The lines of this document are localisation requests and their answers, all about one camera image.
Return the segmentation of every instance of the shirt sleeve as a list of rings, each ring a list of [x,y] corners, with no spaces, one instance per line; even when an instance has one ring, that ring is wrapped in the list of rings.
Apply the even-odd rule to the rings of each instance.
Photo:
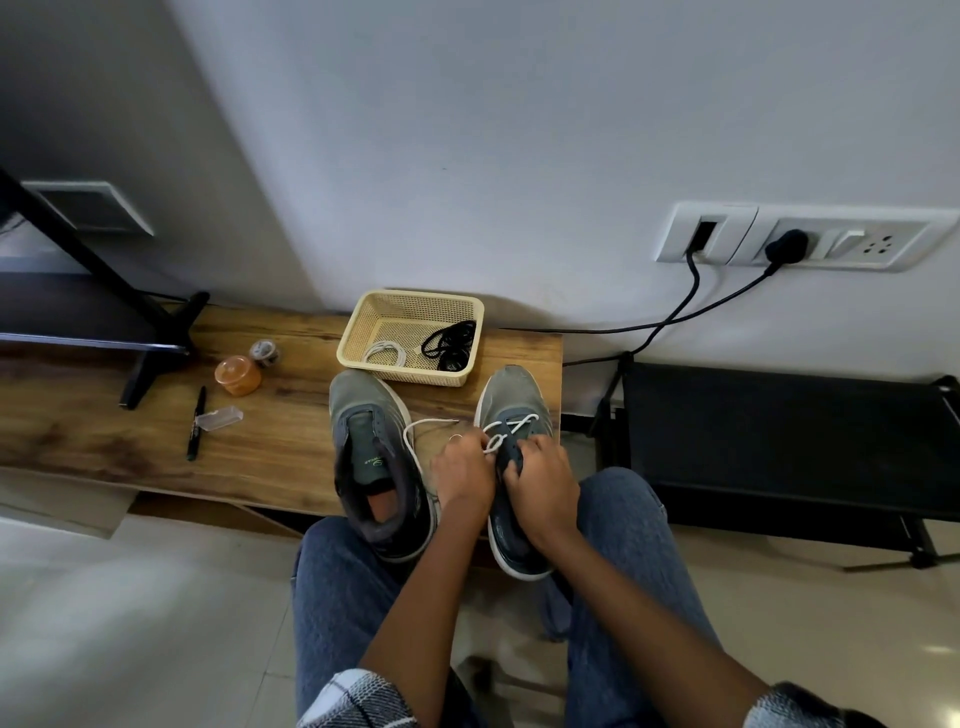
[[[338,672],[317,695],[297,728],[406,728],[415,726],[410,707],[394,685],[375,672]]]
[[[793,683],[777,683],[747,713],[743,728],[884,728],[857,711],[834,708]]]

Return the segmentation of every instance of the black plug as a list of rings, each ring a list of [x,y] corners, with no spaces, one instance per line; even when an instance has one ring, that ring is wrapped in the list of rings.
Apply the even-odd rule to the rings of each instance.
[[[787,231],[776,240],[767,243],[763,252],[770,261],[770,265],[763,272],[764,276],[773,276],[781,267],[790,263],[799,263],[806,257],[806,248],[810,237],[804,231]]]

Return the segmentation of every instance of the tile floor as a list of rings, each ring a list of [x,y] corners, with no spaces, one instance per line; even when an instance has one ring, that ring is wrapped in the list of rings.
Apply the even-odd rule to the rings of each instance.
[[[575,458],[584,472],[586,456]],[[941,550],[960,550],[960,526],[931,530]],[[899,556],[676,532],[725,646],[761,677],[800,682],[891,728],[960,728],[960,565],[844,574],[839,566]],[[138,517],[110,541],[0,522],[3,725],[290,728],[296,548]],[[530,590],[473,574],[454,663],[480,654],[562,686],[565,649],[540,638]],[[514,715],[518,726],[556,725],[558,711],[554,699]]]

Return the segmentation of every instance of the plastic basket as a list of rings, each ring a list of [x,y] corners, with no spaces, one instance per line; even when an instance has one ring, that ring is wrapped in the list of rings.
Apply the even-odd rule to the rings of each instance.
[[[438,328],[473,319],[477,323],[470,347],[470,359],[460,372],[438,372],[437,360],[420,352],[424,339]],[[381,379],[462,387],[476,362],[480,331],[483,328],[483,302],[472,296],[452,296],[420,291],[376,290],[365,293],[347,323],[337,347],[337,360],[345,367],[363,369]],[[402,367],[396,365],[396,352],[363,355],[377,341],[396,341],[407,354]]]

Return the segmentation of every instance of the jeans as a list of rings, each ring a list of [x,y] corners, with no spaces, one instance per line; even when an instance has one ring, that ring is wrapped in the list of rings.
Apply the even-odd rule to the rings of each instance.
[[[608,468],[584,480],[577,527],[647,594],[719,643],[660,501],[639,475]],[[324,519],[307,531],[293,590],[298,716],[334,674],[357,666],[412,568],[379,561],[345,519]],[[566,725],[664,725],[613,640],[576,595],[567,666]],[[451,670],[442,725],[483,724]]]

